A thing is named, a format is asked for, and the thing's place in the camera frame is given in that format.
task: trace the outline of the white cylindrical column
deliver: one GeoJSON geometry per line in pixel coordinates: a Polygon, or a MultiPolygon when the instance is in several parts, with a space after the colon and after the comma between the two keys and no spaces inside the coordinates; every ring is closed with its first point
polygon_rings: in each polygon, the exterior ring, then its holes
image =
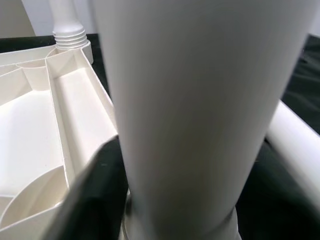
{"type": "Polygon", "coordinates": [[[130,240],[232,240],[317,0],[96,0],[130,240]]]}
{"type": "Polygon", "coordinates": [[[60,49],[75,49],[88,44],[84,26],[79,22],[73,0],[49,0],[53,16],[53,36],[60,49]]]}
{"type": "Polygon", "coordinates": [[[266,137],[320,211],[320,136],[280,101],[266,137]]]}

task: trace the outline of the white plastic pipe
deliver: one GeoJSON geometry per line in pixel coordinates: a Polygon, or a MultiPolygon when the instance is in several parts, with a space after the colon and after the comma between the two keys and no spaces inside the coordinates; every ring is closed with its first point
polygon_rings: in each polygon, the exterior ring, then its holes
{"type": "Polygon", "coordinates": [[[233,240],[317,0],[95,0],[130,240],[233,240]]]}
{"type": "Polygon", "coordinates": [[[73,0],[49,0],[53,16],[53,36],[60,49],[75,49],[88,44],[73,0]]]}
{"type": "Polygon", "coordinates": [[[320,136],[280,102],[266,137],[320,211],[320,136]]]}

